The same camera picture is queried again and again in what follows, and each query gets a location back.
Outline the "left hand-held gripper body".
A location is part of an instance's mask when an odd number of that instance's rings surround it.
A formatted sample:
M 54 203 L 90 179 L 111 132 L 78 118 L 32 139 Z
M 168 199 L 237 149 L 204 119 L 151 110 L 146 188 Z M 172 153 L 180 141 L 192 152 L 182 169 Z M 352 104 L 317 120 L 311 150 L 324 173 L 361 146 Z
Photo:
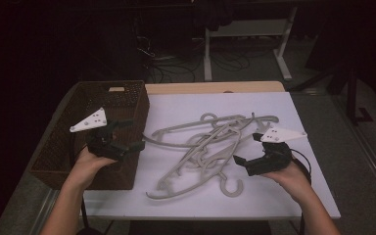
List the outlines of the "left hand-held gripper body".
M 98 157 L 105 157 L 119 161 L 125 156 L 122 148 L 114 138 L 111 122 L 108 120 L 104 108 L 98 109 L 93 114 L 70 127 L 70 133 L 88 130 L 85 142 L 88 151 Z

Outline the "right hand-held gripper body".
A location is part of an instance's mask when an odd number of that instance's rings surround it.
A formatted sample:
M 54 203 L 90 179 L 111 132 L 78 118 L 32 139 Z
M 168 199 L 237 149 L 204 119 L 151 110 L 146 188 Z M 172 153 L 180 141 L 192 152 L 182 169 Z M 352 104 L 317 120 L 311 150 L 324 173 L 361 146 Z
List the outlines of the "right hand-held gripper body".
M 304 134 L 277 127 L 268 128 L 261 137 L 261 145 L 264 155 L 260 158 L 250 160 L 246 171 L 250 176 L 262 175 L 272 171 L 281 170 L 294 162 L 300 170 L 307 175 L 307 168 L 293 157 L 292 149 L 287 141 L 305 137 Z

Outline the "person's left hand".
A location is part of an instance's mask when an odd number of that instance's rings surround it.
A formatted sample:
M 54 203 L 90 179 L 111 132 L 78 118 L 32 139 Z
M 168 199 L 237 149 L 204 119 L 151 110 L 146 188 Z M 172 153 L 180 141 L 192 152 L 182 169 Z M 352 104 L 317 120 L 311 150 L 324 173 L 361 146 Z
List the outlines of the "person's left hand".
M 105 157 L 97 157 L 84 147 L 70 171 L 66 184 L 81 190 L 87 189 L 95 178 L 97 172 L 104 166 L 111 165 L 115 160 Z

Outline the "person's right hand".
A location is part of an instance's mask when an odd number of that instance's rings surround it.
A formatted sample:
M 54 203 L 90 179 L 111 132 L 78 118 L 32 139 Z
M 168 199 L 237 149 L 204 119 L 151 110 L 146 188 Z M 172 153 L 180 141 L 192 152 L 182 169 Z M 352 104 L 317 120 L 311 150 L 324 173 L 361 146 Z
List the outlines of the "person's right hand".
M 262 176 L 274 180 L 298 204 L 308 195 L 310 184 L 295 163 L 289 163 L 281 170 L 264 173 Z

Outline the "wooden table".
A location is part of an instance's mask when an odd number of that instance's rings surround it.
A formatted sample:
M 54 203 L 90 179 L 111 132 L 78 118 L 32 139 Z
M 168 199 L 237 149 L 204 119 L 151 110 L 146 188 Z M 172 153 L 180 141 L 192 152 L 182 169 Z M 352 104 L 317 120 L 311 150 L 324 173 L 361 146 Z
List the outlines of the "wooden table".
M 158 94 L 213 94 L 285 92 L 279 81 L 230 81 L 146 84 L 147 93 Z

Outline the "black metal stand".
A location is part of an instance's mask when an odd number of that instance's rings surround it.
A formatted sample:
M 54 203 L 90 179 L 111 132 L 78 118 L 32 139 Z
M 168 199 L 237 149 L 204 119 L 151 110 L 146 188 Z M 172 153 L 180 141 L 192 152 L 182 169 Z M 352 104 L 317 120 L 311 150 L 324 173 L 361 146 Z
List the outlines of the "black metal stand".
M 331 76 L 331 80 L 326 87 L 326 91 L 332 95 L 339 95 L 344 87 L 347 87 L 347 103 L 346 115 L 355 126 L 360 122 L 370 122 L 373 120 L 370 113 L 365 108 L 359 108 L 356 105 L 357 94 L 357 75 L 355 65 L 349 62 L 340 62 L 337 65 L 322 71 L 320 74 L 310 78 L 309 80 L 288 88 L 289 92 L 301 92 L 311 85 L 320 82 L 327 76 Z

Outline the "white desk frame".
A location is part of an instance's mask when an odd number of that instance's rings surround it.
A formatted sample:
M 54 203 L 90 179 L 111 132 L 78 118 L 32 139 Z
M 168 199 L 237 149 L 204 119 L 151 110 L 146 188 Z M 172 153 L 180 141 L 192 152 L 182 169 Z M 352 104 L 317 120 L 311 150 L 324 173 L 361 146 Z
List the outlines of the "white desk frame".
M 285 80 L 291 80 L 292 75 L 289 72 L 283 54 L 286 49 L 297 11 L 297 7 L 292 7 L 289 16 L 286 19 L 234 21 L 228 26 L 222 26 L 218 31 L 209 31 L 208 29 L 205 29 L 205 81 L 212 81 L 212 61 L 210 56 L 211 39 L 213 37 L 229 36 L 280 36 L 281 41 L 272 52 L 283 78 Z

